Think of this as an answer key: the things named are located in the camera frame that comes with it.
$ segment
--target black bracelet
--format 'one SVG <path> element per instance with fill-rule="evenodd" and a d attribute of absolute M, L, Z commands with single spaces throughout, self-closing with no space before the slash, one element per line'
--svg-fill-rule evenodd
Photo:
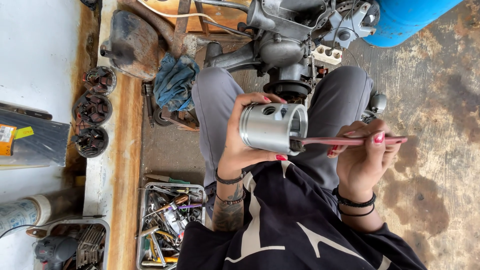
<path fill-rule="evenodd" d="M 245 193 L 245 191 L 242 190 L 242 192 L 243 192 L 242 197 L 241 197 L 240 199 L 234 200 L 234 201 L 224 201 L 224 200 L 220 199 L 220 197 L 218 196 L 218 193 L 216 193 L 216 197 L 217 197 L 219 200 L 221 200 L 224 204 L 236 204 L 236 203 L 239 203 L 239 202 L 243 201 L 243 200 L 245 199 L 245 197 L 247 196 L 247 194 Z"/>
<path fill-rule="evenodd" d="M 344 216 L 349 216 L 349 217 L 364 217 L 364 216 L 368 216 L 370 215 L 373 210 L 375 210 L 375 204 L 373 204 L 373 207 L 372 209 L 370 210 L 370 212 L 366 213 L 366 214 L 360 214 L 360 215 L 350 215 L 350 214 L 345 214 L 342 210 L 340 210 L 340 204 L 337 204 L 336 205 L 336 209 L 338 210 L 338 212 L 341 214 L 341 215 L 344 215 Z"/>
<path fill-rule="evenodd" d="M 218 168 L 215 169 L 215 179 L 219 182 L 219 183 L 222 183 L 222 184 L 236 184 L 238 182 L 240 182 L 243 177 L 247 174 L 247 172 L 244 172 L 242 170 L 241 174 L 239 177 L 235 178 L 235 179 L 231 179 L 231 180 L 223 180 L 222 178 L 218 177 Z"/>
<path fill-rule="evenodd" d="M 373 192 L 372 198 L 368 202 L 355 203 L 355 202 L 352 202 L 349 199 L 345 199 L 342 196 L 340 196 L 340 194 L 338 193 L 338 186 L 336 186 L 336 188 L 333 189 L 332 195 L 336 196 L 339 204 L 343 204 L 343 205 L 351 206 L 351 207 L 360 207 L 360 208 L 372 205 L 375 202 L 375 200 L 377 199 L 377 195 L 375 195 L 375 192 Z"/>

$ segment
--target brush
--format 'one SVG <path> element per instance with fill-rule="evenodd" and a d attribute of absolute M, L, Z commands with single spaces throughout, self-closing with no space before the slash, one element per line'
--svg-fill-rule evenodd
<path fill-rule="evenodd" d="M 301 138 L 290 136 L 290 150 L 295 152 L 305 152 L 304 145 L 307 144 L 324 144 L 324 145 L 363 145 L 367 138 L 345 138 L 345 137 L 317 137 L 317 138 Z M 408 140 L 405 136 L 385 137 L 385 144 L 403 144 Z"/>

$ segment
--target blue barrel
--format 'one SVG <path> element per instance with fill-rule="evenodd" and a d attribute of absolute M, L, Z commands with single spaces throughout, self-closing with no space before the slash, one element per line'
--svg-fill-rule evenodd
<path fill-rule="evenodd" d="M 461 0 L 377 0 L 380 21 L 374 35 L 363 39 L 374 46 L 393 47 L 455 7 Z"/>

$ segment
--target blue rag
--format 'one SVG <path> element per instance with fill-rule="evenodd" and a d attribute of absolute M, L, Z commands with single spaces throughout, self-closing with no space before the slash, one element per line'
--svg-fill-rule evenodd
<path fill-rule="evenodd" d="M 200 72 L 198 64 L 185 55 L 176 61 L 169 53 L 160 63 L 153 88 L 156 103 L 160 108 L 167 106 L 168 111 L 193 109 L 192 81 Z"/>

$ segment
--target stained floor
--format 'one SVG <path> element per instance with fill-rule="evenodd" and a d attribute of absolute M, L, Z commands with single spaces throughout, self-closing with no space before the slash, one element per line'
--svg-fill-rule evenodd
<path fill-rule="evenodd" d="M 381 118 L 409 137 L 376 187 L 377 208 L 429 269 L 480 269 L 479 8 L 480 0 L 465 0 L 393 48 L 362 40 L 349 48 L 387 95 Z M 233 76 L 246 92 L 267 80 Z M 200 184 L 198 133 L 145 123 L 142 172 Z"/>

